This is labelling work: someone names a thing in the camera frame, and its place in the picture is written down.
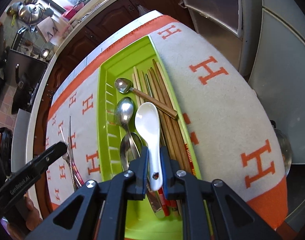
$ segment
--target chopsticks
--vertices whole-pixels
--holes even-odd
[[[148,80],[148,74],[144,74],[145,76],[145,81],[146,81],[146,84],[147,84],[147,88],[148,88],[148,93],[151,97],[153,97],[153,92],[151,90],[151,86],[150,86],[150,83],[149,83],[149,80]],[[166,146],[166,140],[165,140],[165,134],[164,134],[164,131],[163,131],[163,127],[161,128],[161,137],[160,137],[160,141],[161,141],[161,144],[163,146]]]
[[[133,77],[133,83],[134,83],[134,87],[136,86],[137,89],[139,91],[141,91],[141,85],[143,86],[144,88],[144,93],[148,94],[148,89],[147,89],[147,86],[146,86],[146,83],[145,83],[145,79],[143,78],[143,71],[140,71],[140,77],[141,77],[141,82],[140,82],[140,79],[139,79],[139,75],[138,75],[138,70],[136,67],[133,68],[134,69],[134,77]],[[140,98],[140,102],[138,103],[137,101],[137,104],[138,104],[138,107],[141,106],[141,104],[144,103],[144,100],[142,98]],[[162,206],[162,209],[163,209],[163,212],[165,214],[165,217],[169,216],[169,210],[168,210],[168,207],[166,205],[166,199],[165,199],[165,196],[164,196],[164,193],[163,193],[163,189],[159,189],[158,190],[158,196],[159,196],[159,200],[160,200],[160,203],[161,203],[161,206]]]
[[[151,88],[151,92],[152,92],[153,97],[156,100],[159,100],[159,101],[163,102],[162,101],[163,100],[162,99],[163,95],[158,93],[157,86],[156,86],[156,83],[154,81],[153,75],[154,75],[154,73],[150,69],[148,69],[148,79],[147,79],[148,87]],[[171,137],[173,135],[171,134],[170,130],[168,129],[168,125],[171,125],[171,122],[169,121],[169,119],[171,119],[171,118],[168,115],[164,114],[159,109],[158,109],[158,113],[159,113],[160,121],[161,121],[161,124],[162,124],[162,130],[163,130],[163,133],[165,135],[166,142],[167,142],[167,147],[168,147],[170,157],[171,157],[171,159],[176,160],[177,157],[176,157],[175,150],[174,150],[174,145],[173,145],[173,142],[172,142],[172,139],[171,139]],[[177,207],[176,201],[170,201],[170,206],[172,207],[174,215],[176,217],[178,217],[179,212],[178,212],[178,207]]]
[[[154,59],[152,60],[152,62],[153,62],[154,67],[155,67],[155,71],[156,71],[156,74],[157,74],[157,77],[158,77],[158,80],[159,80],[159,84],[160,84],[161,93],[163,94],[163,97],[165,99],[165,103],[166,103],[167,106],[172,108],[171,99],[169,97],[166,85],[163,81],[162,75],[161,75],[160,70],[159,70],[161,68],[161,66],[160,66],[159,62],[156,63],[156,61]],[[186,154],[186,147],[185,147],[185,143],[184,143],[184,140],[183,140],[180,128],[179,128],[179,124],[176,120],[173,120],[173,119],[171,119],[171,122],[172,122],[173,129],[174,129],[174,132],[175,132],[175,138],[177,140],[177,144],[178,144],[178,147],[179,147],[179,152],[181,153],[181,157],[182,157],[182,160],[183,160],[183,166],[180,167],[180,168],[183,168],[185,171],[191,173],[190,162],[189,162],[188,156]]]
[[[154,97],[156,99],[159,98],[159,100],[162,103],[165,103],[165,99],[163,97],[162,91],[160,89],[160,86],[159,86],[159,83],[155,76],[155,72],[154,72],[153,68],[150,68],[148,70],[148,78],[151,79],[151,80],[149,80],[149,82],[150,82],[150,85],[152,88],[152,93],[154,94]],[[163,130],[165,132],[167,146],[169,146],[170,157],[171,157],[171,159],[177,160],[179,162],[179,167],[181,169],[183,169],[184,168],[183,158],[180,153],[179,145],[176,140],[176,134],[174,131],[173,124],[171,122],[171,118],[163,113],[160,113],[160,116],[161,116]]]

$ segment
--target tiled wall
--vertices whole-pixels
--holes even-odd
[[[22,22],[20,20],[15,20],[14,26],[11,26],[12,17],[7,17],[4,22],[4,39],[6,41],[6,45],[10,46],[12,45],[17,31],[23,26]],[[42,36],[39,32],[33,32],[31,33],[29,30],[25,31],[24,38],[31,41],[36,47],[40,48],[45,44]]]
[[[16,87],[5,84],[0,95],[0,127],[7,127],[14,131],[17,114],[11,114],[12,102]]]

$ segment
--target wooden chopstick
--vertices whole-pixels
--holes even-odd
[[[157,90],[156,90],[156,87],[155,87],[155,84],[154,84],[153,77],[151,75],[150,69],[148,69],[148,81],[150,83],[150,87],[151,87],[152,94],[153,94],[154,98],[156,100],[159,100],[159,97],[158,97],[158,94],[157,94]],[[163,131],[164,131],[164,134],[165,134],[165,139],[166,139],[166,142],[167,142],[169,156],[171,157],[171,159],[176,160],[176,155],[175,155],[174,147],[173,147],[173,144],[172,144],[172,141],[171,141],[171,135],[170,135],[169,130],[167,129],[167,123],[166,123],[166,119],[165,119],[165,114],[162,111],[160,111],[159,109],[158,109],[158,113],[159,113],[160,122],[162,124]]]
[[[162,91],[160,89],[160,86],[159,86],[159,83],[157,81],[157,78],[156,78],[156,75],[155,75],[155,72],[154,72],[153,68],[150,68],[150,72],[151,72],[153,83],[154,83],[154,85],[156,87],[156,90],[157,90],[157,95],[159,97],[159,101],[164,104],[165,99],[163,97]],[[178,161],[179,167],[181,169],[184,169],[185,166],[184,166],[183,158],[182,158],[181,153],[180,153],[179,145],[177,143],[176,134],[175,134],[175,131],[174,131],[173,124],[171,122],[171,118],[169,116],[165,116],[165,119],[166,119],[166,124],[167,124],[165,130],[168,129],[168,131],[170,133],[172,145],[174,147],[175,156],[176,156],[175,160]]]
[[[138,70],[137,70],[137,68],[136,67],[134,67],[134,78],[136,79],[136,84],[137,84],[137,89],[139,90],[139,91],[142,91],[141,90],[141,85],[140,85],[140,80],[139,80],[139,76],[138,76]],[[144,102],[145,102],[145,100],[143,99],[143,98],[139,98],[139,100],[140,100],[140,105],[138,105],[138,106],[141,106]]]
[[[159,80],[161,92],[162,92],[163,97],[165,99],[165,104],[167,106],[173,108],[173,106],[171,104],[171,99],[169,97],[167,88],[165,86],[165,83],[163,81],[162,75],[161,75],[161,73],[159,71],[159,68],[157,66],[157,63],[156,63],[156,61],[154,59],[152,60],[152,62],[154,64],[155,71],[156,71],[156,74],[157,74],[157,77],[158,77],[158,80]],[[185,143],[184,143],[184,140],[183,140],[180,128],[179,128],[179,124],[174,119],[172,119],[171,122],[172,122],[172,125],[174,127],[174,132],[175,132],[175,135],[176,135],[176,140],[177,140],[177,143],[178,143],[178,146],[179,146],[179,152],[181,154],[181,157],[182,157],[182,160],[183,160],[183,163],[184,163],[183,169],[185,171],[191,173],[192,171],[191,171],[191,167],[190,167],[190,162],[189,162],[188,155],[187,155],[187,152],[186,152]]]
[[[131,78],[133,80],[134,88],[138,89],[137,88],[136,77],[135,77],[134,73],[132,73]],[[136,101],[137,101],[137,107],[141,106],[140,98],[137,95],[136,95]]]
[[[150,95],[151,97],[153,97],[153,92],[151,90],[151,87],[150,87],[150,83],[149,83],[149,80],[148,80],[148,75],[147,74],[143,74],[144,75],[144,80],[145,80],[145,84],[147,86],[147,90],[148,90],[148,95]],[[160,143],[162,146],[166,146],[166,139],[165,139],[165,133],[163,131],[163,126],[161,125],[161,129],[160,129]]]
[[[144,78],[144,76],[143,76],[143,71],[142,71],[142,70],[139,70],[139,71],[138,71],[138,74],[139,74],[140,83],[142,84],[142,91],[143,91],[145,94],[149,95],[148,89],[147,89],[147,84],[146,84],[145,78]]]

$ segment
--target cutlery tray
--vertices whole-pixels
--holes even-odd
[[[179,127],[195,169],[193,173],[197,178],[201,178],[189,133],[163,62],[150,36],[144,36],[113,55],[102,63],[99,68],[97,136],[103,181],[110,180],[116,174],[122,172],[119,147],[126,132],[115,124],[114,110],[123,97],[128,96],[134,101],[134,114],[131,118],[129,129],[131,132],[137,133],[134,126],[134,116],[137,111],[135,94],[131,92],[127,94],[119,93],[114,87],[115,80],[117,78],[127,78],[132,81],[133,67],[136,66],[138,70],[147,72],[150,67],[153,67],[152,59],[159,62],[162,67],[164,82],[173,107],[178,112]],[[128,201],[125,237],[142,240],[182,239],[182,220],[176,218],[173,214],[158,219],[151,209],[147,197],[143,201]]]

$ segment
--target metal spoon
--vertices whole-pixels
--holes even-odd
[[[140,137],[134,132],[131,133],[131,136],[134,139],[134,143],[136,144],[137,149],[141,152],[142,141],[141,141]],[[121,140],[120,150],[119,150],[121,165],[122,165],[122,169],[124,171],[128,170],[129,162],[133,159],[133,157],[131,155],[129,155],[129,152],[131,152],[129,138],[128,138],[128,135],[125,135],[123,137],[123,139]]]
[[[164,113],[168,114],[171,118],[177,119],[178,117],[178,114],[174,109],[171,109],[170,107],[166,106],[155,98],[143,93],[142,91],[133,88],[132,82],[129,79],[117,78],[115,81],[115,88],[122,94],[126,94],[131,91],[136,95],[140,96],[141,98],[144,98],[146,101],[153,103],[156,107],[158,107]]]
[[[134,113],[134,102],[130,97],[125,97],[120,100],[115,109],[115,122],[117,125],[121,126],[125,131],[129,138],[130,148],[134,159],[140,157],[139,151],[137,149],[136,144],[134,143],[134,139],[131,136],[129,131],[129,121]]]
[[[135,144],[137,145],[138,150],[141,151],[142,141],[141,141],[140,137],[134,132],[132,132],[131,135],[134,139]],[[129,162],[131,160],[128,159],[128,156],[131,156],[130,152],[131,152],[131,149],[130,149],[129,139],[128,139],[128,136],[125,135],[123,137],[123,139],[121,140],[120,150],[119,150],[122,169],[124,171],[128,170],[128,168],[129,168]],[[165,217],[165,214],[164,214],[164,211],[162,209],[162,205],[161,205],[159,199],[157,198],[155,192],[153,192],[149,188],[148,184],[147,184],[146,195],[147,195],[150,206],[151,206],[155,216],[160,219]]]

